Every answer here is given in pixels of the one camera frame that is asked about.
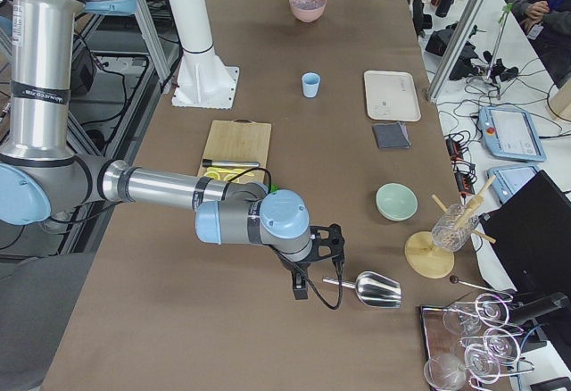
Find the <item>computer monitor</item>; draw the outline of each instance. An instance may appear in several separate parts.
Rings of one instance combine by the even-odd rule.
[[[519,294],[571,297],[571,202],[545,171],[539,171],[499,210],[485,214],[485,233]],[[571,310],[538,319],[571,368]]]

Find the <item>metal pole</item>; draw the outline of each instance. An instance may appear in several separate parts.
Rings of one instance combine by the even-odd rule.
[[[464,45],[468,41],[468,36],[474,26],[474,21],[476,20],[478,12],[484,5],[484,1],[485,0],[468,0],[468,4],[462,13],[460,22],[454,30],[451,42],[448,44],[448,47],[446,47],[443,59],[440,62],[432,83],[426,92],[426,96],[430,102],[436,102],[438,95],[440,95],[440,92],[444,87],[444,83],[450,77],[452,68],[454,68]]]

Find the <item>green object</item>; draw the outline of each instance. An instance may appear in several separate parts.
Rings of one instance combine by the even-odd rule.
[[[408,187],[398,183],[388,183],[377,190],[377,209],[385,218],[392,221],[407,220],[418,208],[417,197]]]

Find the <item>tablet device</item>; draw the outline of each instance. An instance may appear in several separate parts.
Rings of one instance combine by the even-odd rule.
[[[496,157],[523,162],[547,160],[531,115],[524,110],[483,107],[478,127],[484,145]]]
[[[488,170],[488,178],[496,176],[492,183],[492,190],[505,204],[517,191],[539,172],[537,165],[532,163],[522,163],[518,165],[497,166]]]

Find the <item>person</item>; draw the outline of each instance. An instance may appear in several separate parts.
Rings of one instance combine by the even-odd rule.
[[[571,78],[571,0],[506,0],[557,87]]]

